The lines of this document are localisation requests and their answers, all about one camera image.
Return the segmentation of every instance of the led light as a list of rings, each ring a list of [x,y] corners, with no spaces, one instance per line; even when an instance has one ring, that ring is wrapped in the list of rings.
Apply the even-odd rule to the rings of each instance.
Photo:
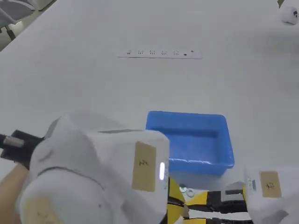
[[[164,180],[164,174],[165,174],[165,163],[160,163],[160,180]]]

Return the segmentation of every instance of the metal screw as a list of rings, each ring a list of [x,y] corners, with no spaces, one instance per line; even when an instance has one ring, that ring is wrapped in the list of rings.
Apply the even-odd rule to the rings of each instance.
[[[185,193],[187,191],[187,187],[183,184],[180,184],[179,190],[180,190],[181,193]]]
[[[194,197],[195,192],[194,192],[194,190],[192,188],[188,188],[186,190],[186,194],[188,195],[188,197]]]

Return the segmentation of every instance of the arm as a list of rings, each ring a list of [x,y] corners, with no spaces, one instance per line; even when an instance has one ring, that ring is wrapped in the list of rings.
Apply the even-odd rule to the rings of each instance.
[[[21,224],[19,215],[14,213],[14,205],[27,174],[28,170],[18,164],[0,181],[0,223]]]

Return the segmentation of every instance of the sticker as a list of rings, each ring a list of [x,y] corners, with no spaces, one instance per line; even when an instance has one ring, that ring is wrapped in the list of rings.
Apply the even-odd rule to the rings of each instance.
[[[260,179],[263,191],[263,197],[280,198],[281,188],[278,172],[264,171],[260,172]]]
[[[155,147],[136,142],[132,189],[155,192],[156,156]]]
[[[24,224],[63,224],[55,214],[47,196],[26,200],[22,204],[22,213]]]

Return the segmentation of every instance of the floor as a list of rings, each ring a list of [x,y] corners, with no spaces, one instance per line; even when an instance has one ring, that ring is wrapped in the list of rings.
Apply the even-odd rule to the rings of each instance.
[[[13,30],[14,34],[17,36],[24,30],[26,29],[37,17],[39,17],[42,12],[36,11],[32,15],[24,18],[22,21],[18,22],[15,25],[9,25],[9,27]],[[0,33],[0,51],[2,51],[7,45],[9,45],[11,42],[6,29],[2,28],[2,33]]]

